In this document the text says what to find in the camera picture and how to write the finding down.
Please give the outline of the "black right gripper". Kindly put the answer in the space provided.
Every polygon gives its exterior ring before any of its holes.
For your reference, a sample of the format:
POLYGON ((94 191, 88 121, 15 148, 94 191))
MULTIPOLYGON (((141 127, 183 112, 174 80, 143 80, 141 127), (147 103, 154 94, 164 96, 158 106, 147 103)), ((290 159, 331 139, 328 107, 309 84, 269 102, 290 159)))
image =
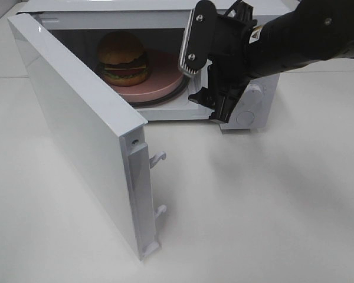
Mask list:
POLYGON ((179 53, 179 70, 187 77, 195 76, 207 59, 208 84, 220 79, 229 83, 244 84, 265 77, 255 69, 250 58, 250 37, 257 20, 251 14, 217 14, 211 1, 199 1, 189 14, 179 53))

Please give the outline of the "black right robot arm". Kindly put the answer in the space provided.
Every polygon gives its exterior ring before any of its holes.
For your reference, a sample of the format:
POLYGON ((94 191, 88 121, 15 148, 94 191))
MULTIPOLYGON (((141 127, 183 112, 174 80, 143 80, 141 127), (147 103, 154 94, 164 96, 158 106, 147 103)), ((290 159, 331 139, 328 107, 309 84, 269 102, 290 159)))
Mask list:
POLYGON ((354 1, 301 1, 258 24, 253 6, 235 1, 223 14, 199 1, 185 28, 179 69, 194 76, 207 61, 226 80, 243 82, 333 58, 354 59, 354 1))

